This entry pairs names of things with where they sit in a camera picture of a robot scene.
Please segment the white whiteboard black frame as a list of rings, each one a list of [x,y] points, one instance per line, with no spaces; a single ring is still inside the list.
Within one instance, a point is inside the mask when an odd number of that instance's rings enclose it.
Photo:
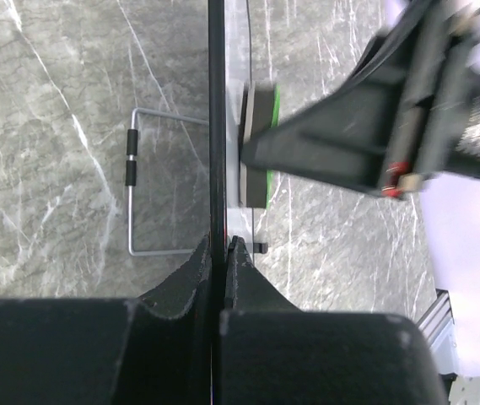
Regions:
[[[252,79],[247,1],[208,2],[210,226],[213,295],[233,304],[235,242],[256,248],[254,210],[240,202],[240,123],[244,87]]]

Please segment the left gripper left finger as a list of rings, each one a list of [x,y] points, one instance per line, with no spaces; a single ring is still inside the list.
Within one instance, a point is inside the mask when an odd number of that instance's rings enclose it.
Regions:
[[[0,404],[207,404],[209,241],[137,298],[0,299]]]

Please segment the green whiteboard eraser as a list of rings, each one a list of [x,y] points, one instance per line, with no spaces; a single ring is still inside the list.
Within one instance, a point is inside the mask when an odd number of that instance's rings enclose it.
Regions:
[[[272,180],[263,159],[265,138],[278,125],[280,92],[276,84],[251,82],[244,88],[239,124],[239,193],[246,208],[267,208]]]

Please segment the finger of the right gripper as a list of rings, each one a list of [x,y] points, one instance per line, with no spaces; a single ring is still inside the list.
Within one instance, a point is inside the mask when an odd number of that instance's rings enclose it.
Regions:
[[[262,164],[356,192],[380,194],[396,91],[378,84],[342,86],[265,138]]]

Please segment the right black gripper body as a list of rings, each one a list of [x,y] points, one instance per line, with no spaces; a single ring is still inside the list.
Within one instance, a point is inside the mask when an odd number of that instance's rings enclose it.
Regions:
[[[480,73],[468,64],[479,19],[480,7],[408,1],[396,25],[365,48],[352,78],[396,103],[385,119],[377,194],[402,198],[442,171],[480,180]]]

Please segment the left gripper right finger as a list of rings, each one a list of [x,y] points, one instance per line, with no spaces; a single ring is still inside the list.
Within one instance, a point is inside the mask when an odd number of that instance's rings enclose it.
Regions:
[[[229,246],[219,321],[221,404],[445,404],[429,346],[404,316],[308,312]]]

